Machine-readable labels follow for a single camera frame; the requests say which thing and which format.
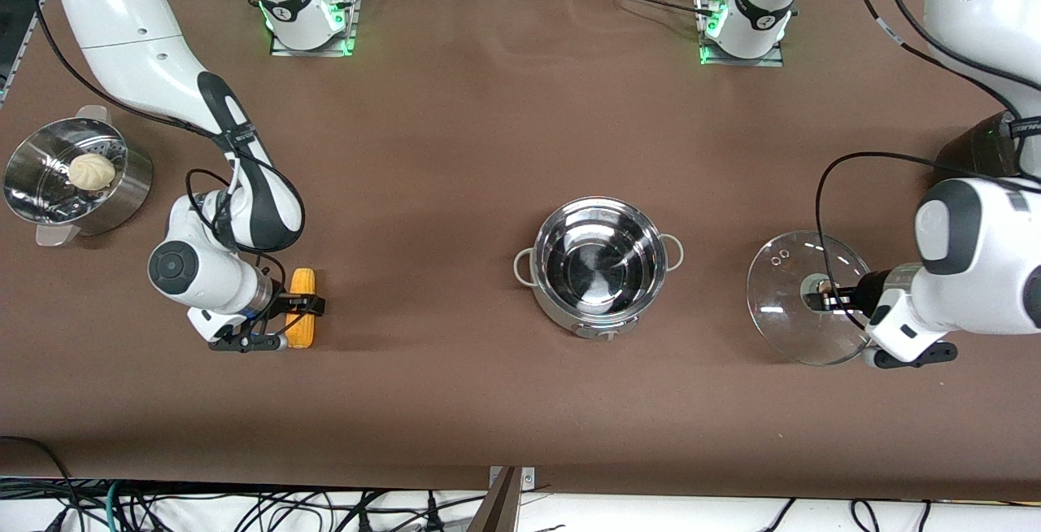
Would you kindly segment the yellow corn cob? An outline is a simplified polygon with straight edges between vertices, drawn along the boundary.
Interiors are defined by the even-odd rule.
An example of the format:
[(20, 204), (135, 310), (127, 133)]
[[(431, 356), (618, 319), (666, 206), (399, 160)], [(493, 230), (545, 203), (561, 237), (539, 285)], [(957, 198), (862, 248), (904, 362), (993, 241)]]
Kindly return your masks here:
[[(311, 268), (297, 268), (291, 276), (290, 292), (316, 294), (316, 274)], [(313, 313), (287, 312), (284, 335), (290, 349), (309, 349), (315, 341), (316, 316)]]

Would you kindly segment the round glass pot lid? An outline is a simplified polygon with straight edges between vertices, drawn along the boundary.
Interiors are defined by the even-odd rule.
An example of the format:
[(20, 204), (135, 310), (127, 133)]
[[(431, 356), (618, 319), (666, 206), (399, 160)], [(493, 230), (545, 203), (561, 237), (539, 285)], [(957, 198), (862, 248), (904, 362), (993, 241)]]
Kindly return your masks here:
[(747, 306), (762, 337), (796, 363), (826, 368), (847, 362), (869, 346), (866, 316), (841, 301), (833, 311), (811, 310), (817, 283), (855, 287), (869, 265), (847, 244), (799, 229), (766, 242), (751, 262)]

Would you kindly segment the stainless steel steamer pot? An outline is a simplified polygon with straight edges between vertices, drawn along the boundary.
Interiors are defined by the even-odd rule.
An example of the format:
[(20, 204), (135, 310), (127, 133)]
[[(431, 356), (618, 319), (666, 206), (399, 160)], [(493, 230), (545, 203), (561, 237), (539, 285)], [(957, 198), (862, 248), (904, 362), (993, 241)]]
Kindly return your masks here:
[[(79, 191), (68, 183), (68, 163), (84, 153), (115, 162), (115, 182), (106, 191)], [(152, 177), (151, 158), (139, 144), (118, 131), (107, 108), (88, 105), (16, 147), (5, 168), (3, 196), (15, 216), (34, 225), (39, 246), (66, 246), (126, 223), (145, 202)]]

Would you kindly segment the grey electric cooking pot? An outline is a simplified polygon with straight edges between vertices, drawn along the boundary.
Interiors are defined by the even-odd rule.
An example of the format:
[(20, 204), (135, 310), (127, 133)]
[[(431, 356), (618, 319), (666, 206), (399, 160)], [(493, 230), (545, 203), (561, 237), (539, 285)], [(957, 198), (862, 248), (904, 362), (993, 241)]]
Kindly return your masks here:
[(632, 203), (585, 196), (548, 216), (511, 269), (559, 327), (611, 341), (637, 327), (684, 259), (683, 243)]

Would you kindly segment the black rice cooker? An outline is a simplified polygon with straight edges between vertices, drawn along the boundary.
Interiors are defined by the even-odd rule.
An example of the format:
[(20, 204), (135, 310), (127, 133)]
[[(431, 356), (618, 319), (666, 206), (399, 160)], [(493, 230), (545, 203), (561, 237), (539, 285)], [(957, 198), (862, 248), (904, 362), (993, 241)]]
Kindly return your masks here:
[(1016, 143), (1010, 137), (1010, 111), (993, 115), (942, 147), (936, 161), (992, 177), (1018, 175)]

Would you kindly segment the white steamed bun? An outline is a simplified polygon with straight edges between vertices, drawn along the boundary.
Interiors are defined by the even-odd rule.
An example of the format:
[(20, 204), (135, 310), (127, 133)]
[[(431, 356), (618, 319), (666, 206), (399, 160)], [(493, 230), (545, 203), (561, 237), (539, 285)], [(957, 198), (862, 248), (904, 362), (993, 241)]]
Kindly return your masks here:
[(84, 153), (68, 163), (68, 183), (79, 191), (106, 191), (115, 182), (115, 162), (104, 155)]

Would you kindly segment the brown table cover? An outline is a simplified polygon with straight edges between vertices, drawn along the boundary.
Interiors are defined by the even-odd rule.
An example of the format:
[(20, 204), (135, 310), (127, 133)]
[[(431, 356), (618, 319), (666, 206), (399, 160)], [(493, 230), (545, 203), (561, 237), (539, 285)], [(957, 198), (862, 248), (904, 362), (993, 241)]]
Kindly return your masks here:
[[(1041, 499), (1041, 337), (951, 363), (789, 362), (752, 324), (763, 243), (814, 223), (826, 164), (934, 157), (999, 110), (860, 0), (797, 0), (781, 68), (700, 65), (691, 20), (627, 0), (363, 0), (353, 56), (274, 58), (248, 0), (168, 0), (306, 203), (315, 346), (208, 350), (149, 283), (208, 141), (115, 111), (154, 161), (115, 232), (34, 242), (0, 201), (0, 435), (77, 477), (553, 492)], [(511, 265), (610, 196), (683, 243), (631, 332), (573, 335)]]

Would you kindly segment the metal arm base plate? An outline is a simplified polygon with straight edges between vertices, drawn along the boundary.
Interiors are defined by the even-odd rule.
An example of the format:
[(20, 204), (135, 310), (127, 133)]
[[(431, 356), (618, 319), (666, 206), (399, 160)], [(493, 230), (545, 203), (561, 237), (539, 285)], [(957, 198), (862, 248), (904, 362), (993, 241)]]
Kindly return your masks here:
[(765, 55), (755, 59), (744, 59), (726, 53), (712, 36), (716, 35), (725, 20), (726, 4), (723, 0), (692, 0), (695, 9), (708, 11), (699, 17), (699, 61), (702, 65), (718, 64), (740, 66), (741, 68), (780, 68), (783, 65), (783, 50), (776, 42)]
[[(298, 12), (296, 23), (282, 23), (265, 12), (265, 27), (271, 34), (271, 56), (281, 57), (349, 57), (353, 54), (362, 0), (313, 0)], [(291, 43), (316, 43), (311, 49), (294, 49), (280, 35), (289, 35)]]

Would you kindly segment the small metal mounting bracket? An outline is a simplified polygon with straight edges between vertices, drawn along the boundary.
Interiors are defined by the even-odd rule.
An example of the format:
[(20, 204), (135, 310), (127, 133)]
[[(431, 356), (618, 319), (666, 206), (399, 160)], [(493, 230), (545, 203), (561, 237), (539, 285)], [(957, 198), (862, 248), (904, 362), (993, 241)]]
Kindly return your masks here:
[[(501, 473), (503, 466), (491, 466), (490, 468), (490, 489), (496, 484), (499, 473)], [(536, 472), (535, 468), (518, 468), (520, 472), (520, 491), (529, 492), (535, 491), (536, 489)]]

